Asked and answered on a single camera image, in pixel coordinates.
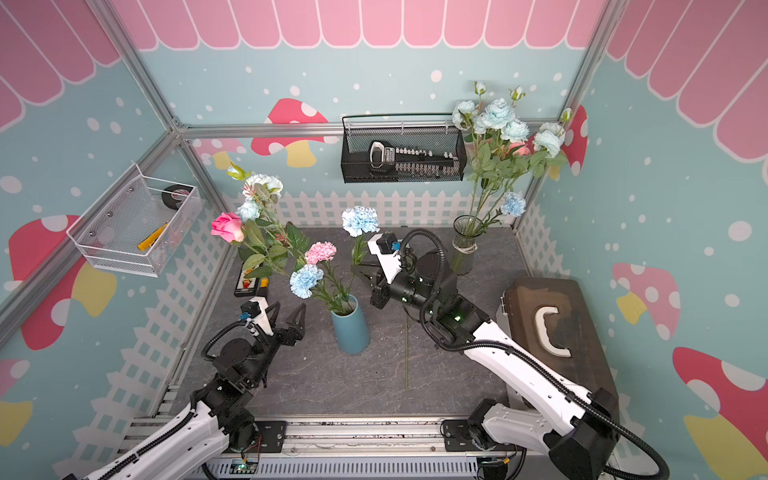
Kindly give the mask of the teal ceramic vase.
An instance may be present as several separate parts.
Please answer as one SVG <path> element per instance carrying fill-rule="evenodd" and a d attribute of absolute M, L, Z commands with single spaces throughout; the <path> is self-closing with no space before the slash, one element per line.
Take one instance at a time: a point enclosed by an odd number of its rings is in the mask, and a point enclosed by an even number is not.
<path fill-rule="evenodd" d="M 370 332 L 364 312 L 354 295 L 349 299 L 353 306 L 350 313 L 331 313 L 338 347 L 349 355 L 363 352 L 370 342 Z"/>

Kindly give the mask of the light blue rose stem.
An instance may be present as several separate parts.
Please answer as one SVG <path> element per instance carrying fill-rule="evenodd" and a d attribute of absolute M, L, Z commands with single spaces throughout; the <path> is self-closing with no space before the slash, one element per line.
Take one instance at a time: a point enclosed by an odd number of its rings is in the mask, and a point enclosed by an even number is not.
<path fill-rule="evenodd" d="M 408 391 L 410 389 L 410 369 L 409 369 L 409 360 L 410 360 L 410 331 L 411 331 L 411 322 L 412 318 L 410 314 L 408 313 L 407 309 L 404 307 L 404 313 L 406 315 L 405 317 L 405 350 L 404 350 L 404 389 L 405 391 Z"/>

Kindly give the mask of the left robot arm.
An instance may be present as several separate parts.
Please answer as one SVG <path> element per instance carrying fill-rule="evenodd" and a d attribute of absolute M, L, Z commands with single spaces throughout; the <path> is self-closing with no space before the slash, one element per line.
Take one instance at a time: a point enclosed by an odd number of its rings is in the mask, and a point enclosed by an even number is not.
<path fill-rule="evenodd" d="M 239 318 L 202 348 L 214 377 L 190 394 L 188 405 L 133 449 L 85 477 L 87 479 L 183 479 L 220 454 L 242 455 L 264 439 L 248 404 L 267 385 L 269 368 L 282 346 L 305 335 L 306 305 L 278 325 L 280 304 L 256 297 L 241 306 Z"/>

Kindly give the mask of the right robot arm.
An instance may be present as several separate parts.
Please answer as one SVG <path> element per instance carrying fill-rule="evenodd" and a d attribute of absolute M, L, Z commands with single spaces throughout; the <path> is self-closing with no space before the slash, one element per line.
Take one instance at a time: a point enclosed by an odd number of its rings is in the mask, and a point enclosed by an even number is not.
<path fill-rule="evenodd" d="M 511 445 L 522 456 L 544 453 L 568 479 L 598 479 L 604 474 L 634 479 L 636 473 L 609 464 L 619 440 L 626 439 L 656 465 L 651 478 L 669 478 L 663 457 L 620 424 L 615 396 L 603 388 L 590 391 L 557 373 L 459 294 L 436 234 L 423 228 L 404 238 L 392 232 L 360 233 L 354 239 L 353 271 L 365 278 L 366 269 L 374 272 L 367 278 L 373 306 L 381 309 L 397 300 L 415 309 L 417 323 L 437 348 L 465 354 L 532 406 L 526 412 L 482 402 L 467 420 L 478 449 Z"/>

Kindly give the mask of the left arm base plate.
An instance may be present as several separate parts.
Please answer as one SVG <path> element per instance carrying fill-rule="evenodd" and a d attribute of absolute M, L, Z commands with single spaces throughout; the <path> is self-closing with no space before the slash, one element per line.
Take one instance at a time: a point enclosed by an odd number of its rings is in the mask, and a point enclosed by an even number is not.
<path fill-rule="evenodd" d="M 257 420 L 255 422 L 255 437 L 253 452 L 281 453 L 286 440 L 286 421 Z"/>

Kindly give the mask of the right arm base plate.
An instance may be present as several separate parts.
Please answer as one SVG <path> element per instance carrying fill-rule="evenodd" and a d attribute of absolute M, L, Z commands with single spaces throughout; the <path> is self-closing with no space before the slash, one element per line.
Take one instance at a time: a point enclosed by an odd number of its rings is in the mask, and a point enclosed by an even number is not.
<path fill-rule="evenodd" d="M 495 442 L 479 427 L 472 426 L 466 419 L 445 419 L 440 423 L 440 434 L 447 452 L 509 452 L 516 453 L 520 447 Z"/>

